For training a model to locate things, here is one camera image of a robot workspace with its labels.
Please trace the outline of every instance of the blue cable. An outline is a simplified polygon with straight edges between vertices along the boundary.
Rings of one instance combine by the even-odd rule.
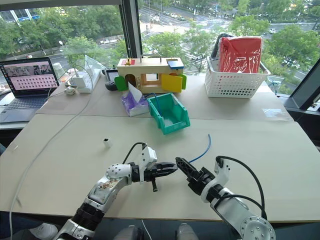
[[[202,153],[200,156],[196,157],[195,159],[192,159],[191,161],[189,161],[189,163],[192,163],[195,160],[198,160],[199,158],[203,157],[203,155],[205,155],[208,152],[209,148],[211,147],[211,136],[210,136],[210,134],[208,134],[208,137],[209,137],[209,145],[206,148],[206,150],[204,151],[204,153]]]
[[[152,92],[152,93],[149,93],[149,94],[147,94],[147,95],[145,95],[144,97],[146,98],[146,97],[148,97],[148,96],[150,96],[150,95],[154,95],[154,97],[155,97],[155,101],[156,101],[156,104],[157,104],[157,107],[158,107],[158,112],[159,112],[159,114],[160,114],[160,116],[162,116],[162,113],[161,113],[161,110],[160,110],[160,104],[159,104],[159,101],[158,101],[158,98],[157,98],[157,95],[154,93],[154,92]]]

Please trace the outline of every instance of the blue block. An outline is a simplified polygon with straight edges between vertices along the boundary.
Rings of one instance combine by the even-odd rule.
[[[171,69],[183,69],[184,65],[179,64],[179,61],[168,61],[168,64]]]

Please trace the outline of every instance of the white sneaker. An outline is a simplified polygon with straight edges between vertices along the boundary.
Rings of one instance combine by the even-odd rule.
[[[52,240],[58,233],[55,225],[42,223],[36,228],[29,229],[33,236],[40,240]]]

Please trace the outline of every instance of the black cable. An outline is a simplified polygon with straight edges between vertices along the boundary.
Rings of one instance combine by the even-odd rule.
[[[144,148],[147,146],[146,143],[140,142],[140,141],[138,141],[138,142],[136,142],[135,144],[133,144],[132,147],[131,147],[131,149],[130,149],[130,151],[129,151],[128,154],[125,156],[125,159],[123,160],[122,164],[125,164],[125,162],[127,161],[130,153],[131,153],[132,150],[135,148],[135,146],[137,146],[138,144],[141,144],[141,145],[142,145],[142,149],[144,149]]]
[[[265,209],[265,196],[264,196],[264,191],[262,190],[262,187],[261,187],[261,184],[257,178],[257,176],[255,175],[255,173],[250,169],[250,167],[248,167],[245,163],[243,163],[242,161],[238,160],[238,159],[235,159],[235,158],[232,158],[232,157],[229,157],[229,156],[217,156],[215,158],[215,160],[218,162],[218,164],[220,164],[220,159],[228,159],[228,160],[231,160],[231,161],[234,161],[242,166],[244,166],[250,173],[251,175],[253,176],[256,184],[258,185],[258,188],[259,188],[259,192],[260,192],[260,197],[261,197],[261,206],[263,208],[263,210]]]
[[[230,199],[230,198],[240,198],[240,199],[249,200],[250,202],[254,203],[255,205],[257,205],[261,209],[261,217],[264,218],[265,220],[268,220],[267,213],[266,213],[265,209],[256,200],[253,200],[252,198],[250,198],[248,196],[239,195],[239,194],[224,195],[224,196],[221,196],[219,199],[223,200],[223,199]]]

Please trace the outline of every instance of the red bag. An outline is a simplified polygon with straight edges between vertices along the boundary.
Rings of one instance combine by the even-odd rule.
[[[227,73],[258,73],[261,58],[260,36],[222,37],[219,70]]]

